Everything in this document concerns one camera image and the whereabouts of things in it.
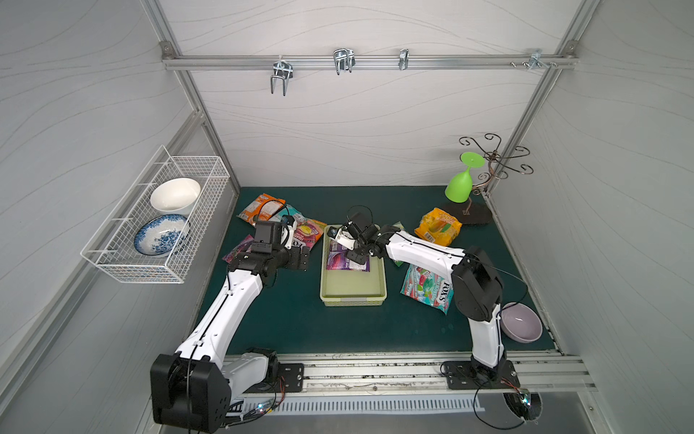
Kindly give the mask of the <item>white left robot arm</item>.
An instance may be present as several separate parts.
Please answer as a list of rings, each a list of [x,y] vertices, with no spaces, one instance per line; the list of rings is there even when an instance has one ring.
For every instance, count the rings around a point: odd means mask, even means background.
[[[276,352],[251,348],[230,365],[227,350],[266,280],[278,269],[307,268],[307,247],[236,255],[215,302],[173,354],[150,369],[155,423],[213,433],[256,421],[303,388],[301,363],[283,365]]]

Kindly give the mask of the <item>orange pink Fox's fruits bag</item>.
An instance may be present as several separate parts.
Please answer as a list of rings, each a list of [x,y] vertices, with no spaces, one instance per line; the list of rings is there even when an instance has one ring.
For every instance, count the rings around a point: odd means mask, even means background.
[[[314,219],[304,219],[297,223],[293,245],[312,250],[325,233],[326,224]]]

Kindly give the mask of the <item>teal candy bag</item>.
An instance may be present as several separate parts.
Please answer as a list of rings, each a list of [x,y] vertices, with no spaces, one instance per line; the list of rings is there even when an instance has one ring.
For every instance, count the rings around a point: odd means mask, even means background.
[[[293,228],[297,231],[307,223],[307,218],[292,205],[286,204],[269,219],[269,222],[278,222],[283,228]]]

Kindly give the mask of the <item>pale green plastic basket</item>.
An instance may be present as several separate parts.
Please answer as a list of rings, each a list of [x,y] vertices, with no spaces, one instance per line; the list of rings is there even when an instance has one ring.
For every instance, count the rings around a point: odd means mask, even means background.
[[[327,271],[325,269],[330,238],[325,229],[322,248],[320,298],[326,307],[381,306],[388,296],[382,259],[369,258],[370,271]]]

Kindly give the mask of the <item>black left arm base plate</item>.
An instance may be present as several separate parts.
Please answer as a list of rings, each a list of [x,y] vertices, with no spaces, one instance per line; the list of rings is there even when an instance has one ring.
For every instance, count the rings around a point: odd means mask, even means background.
[[[299,393],[304,390],[305,365],[303,363],[280,363],[277,374],[270,380],[254,385],[254,393]]]

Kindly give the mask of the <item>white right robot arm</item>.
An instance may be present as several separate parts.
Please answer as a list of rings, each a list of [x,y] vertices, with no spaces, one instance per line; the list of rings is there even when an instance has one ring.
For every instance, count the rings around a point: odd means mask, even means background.
[[[351,220],[328,236],[347,249],[347,258],[363,264],[388,257],[439,276],[453,291],[453,302],[469,322],[472,364],[496,371],[504,362],[501,313],[504,284],[483,250],[451,248],[425,241],[396,226],[361,227]]]

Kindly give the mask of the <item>green Fox's spring tea bag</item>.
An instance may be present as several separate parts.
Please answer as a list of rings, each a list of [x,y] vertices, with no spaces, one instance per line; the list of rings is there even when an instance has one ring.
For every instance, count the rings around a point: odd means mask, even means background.
[[[392,235],[390,239],[390,243],[387,247],[387,253],[389,255],[389,258],[391,261],[397,266],[400,267],[404,262],[405,262],[405,245],[406,245],[406,239],[403,238],[403,235],[405,234],[404,232],[404,226],[402,225],[401,222],[397,222],[396,224],[393,225],[397,231]]]

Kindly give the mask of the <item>yellow candy bag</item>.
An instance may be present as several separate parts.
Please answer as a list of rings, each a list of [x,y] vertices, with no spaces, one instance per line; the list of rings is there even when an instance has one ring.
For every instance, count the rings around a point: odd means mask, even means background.
[[[419,226],[415,229],[415,235],[440,246],[450,246],[459,235],[461,228],[462,224],[459,220],[435,208],[421,218]]]

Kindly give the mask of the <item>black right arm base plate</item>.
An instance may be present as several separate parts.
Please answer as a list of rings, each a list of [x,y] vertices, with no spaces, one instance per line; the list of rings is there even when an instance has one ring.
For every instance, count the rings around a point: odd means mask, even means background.
[[[439,372],[446,386],[453,391],[476,391],[522,388],[513,363],[502,357],[495,368],[474,359],[470,361],[446,361],[439,365]]]

